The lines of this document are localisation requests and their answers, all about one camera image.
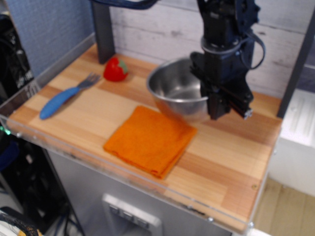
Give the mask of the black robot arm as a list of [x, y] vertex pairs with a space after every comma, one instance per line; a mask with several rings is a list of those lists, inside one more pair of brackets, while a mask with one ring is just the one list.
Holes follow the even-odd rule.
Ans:
[[260, 8], [253, 0], [199, 0], [203, 20], [201, 47], [203, 53], [190, 55], [192, 74], [201, 82], [210, 118], [236, 111], [242, 118], [252, 116], [253, 94], [246, 75], [252, 65], [255, 43], [265, 49], [254, 34]]

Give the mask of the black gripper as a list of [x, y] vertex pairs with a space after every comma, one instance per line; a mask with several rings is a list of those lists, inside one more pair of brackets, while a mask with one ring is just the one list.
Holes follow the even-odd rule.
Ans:
[[251, 68], [254, 41], [248, 37], [221, 47], [201, 38], [203, 53], [190, 55], [192, 74], [201, 82], [200, 92], [208, 97], [211, 120], [237, 112], [243, 119], [252, 116], [253, 94], [246, 82]]

